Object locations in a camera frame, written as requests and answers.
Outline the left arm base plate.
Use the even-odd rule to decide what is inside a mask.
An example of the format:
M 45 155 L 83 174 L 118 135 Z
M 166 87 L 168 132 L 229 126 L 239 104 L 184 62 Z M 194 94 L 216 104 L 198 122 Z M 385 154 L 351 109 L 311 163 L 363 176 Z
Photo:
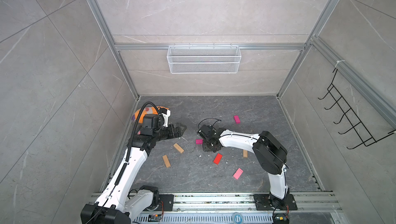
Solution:
M 160 194 L 154 196 L 152 204 L 145 211 L 172 211 L 174 205 L 174 195 Z

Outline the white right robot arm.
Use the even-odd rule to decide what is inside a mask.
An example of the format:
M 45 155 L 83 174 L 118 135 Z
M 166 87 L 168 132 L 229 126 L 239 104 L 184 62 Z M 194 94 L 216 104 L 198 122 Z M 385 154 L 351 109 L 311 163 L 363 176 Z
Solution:
M 286 179 L 288 152 L 270 132 L 244 134 L 202 125 L 198 129 L 198 135 L 203 139 L 205 151 L 217 152 L 223 147 L 232 147 L 254 153 L 261 168 L 268 173 L 271 204 L 276 208 L 286 206 L 290 194 Z

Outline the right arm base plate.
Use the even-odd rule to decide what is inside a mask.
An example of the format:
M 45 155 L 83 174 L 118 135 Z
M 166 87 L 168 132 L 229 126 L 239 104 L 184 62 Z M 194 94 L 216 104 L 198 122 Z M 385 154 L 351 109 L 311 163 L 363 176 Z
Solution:
M 258 211 L 295 211 L 298 209 L 294 195 L 288 193 L 284 199 L 276 198 L 271 194 L 254 194 L 254 203 Z

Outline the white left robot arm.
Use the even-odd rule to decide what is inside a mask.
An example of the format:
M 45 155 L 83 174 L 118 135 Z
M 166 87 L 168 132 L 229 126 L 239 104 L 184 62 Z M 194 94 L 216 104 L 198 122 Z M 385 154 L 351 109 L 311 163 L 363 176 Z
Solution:
M 131 224 L 144 210 L 160 206 L 159 190 L 142 186 L 130 196 L 135 178 L 156 143 L 182 137 L 187 127 L 170 124 L 171 111 L 151 101 L 143 104 L 135 116 L 123 160 L 106 189 L 94 204 L 86 204 L 80 214 L 83 224 Z

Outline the red block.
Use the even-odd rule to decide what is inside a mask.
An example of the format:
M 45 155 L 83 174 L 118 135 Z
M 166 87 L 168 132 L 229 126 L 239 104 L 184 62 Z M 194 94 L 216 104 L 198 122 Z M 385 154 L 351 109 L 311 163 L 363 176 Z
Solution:
M 216 165 L 218 165 L 218 164 L 220 163 L 222 157 L 223 157 L 223 155 L 217 154 L 216 157 L 215 157 L 215 159 L 213 160 L 213 162 L 214 162 Z

